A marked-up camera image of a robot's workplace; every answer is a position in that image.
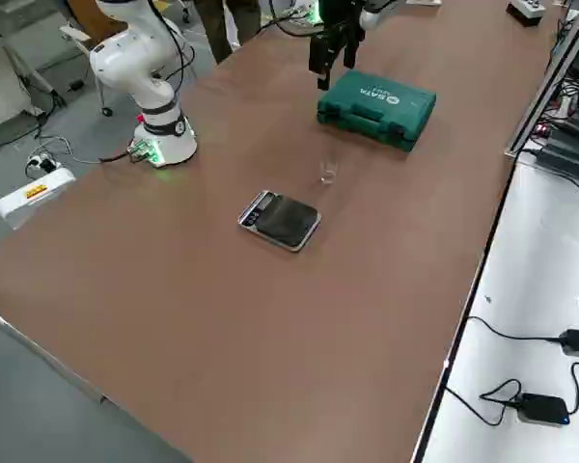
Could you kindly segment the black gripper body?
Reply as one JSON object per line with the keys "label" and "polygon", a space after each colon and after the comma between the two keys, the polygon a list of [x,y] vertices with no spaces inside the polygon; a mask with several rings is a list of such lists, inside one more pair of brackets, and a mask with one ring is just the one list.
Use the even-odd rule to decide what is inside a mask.
{"label": "black gripper body", "polygon": [[362,41],[366,33],[359,26],[359,17],[365,4],[361,0],[319,0],[317,5],[323,29],[315,36],[322,38],[327,33],[349,26],[355,30],[357,40]]}

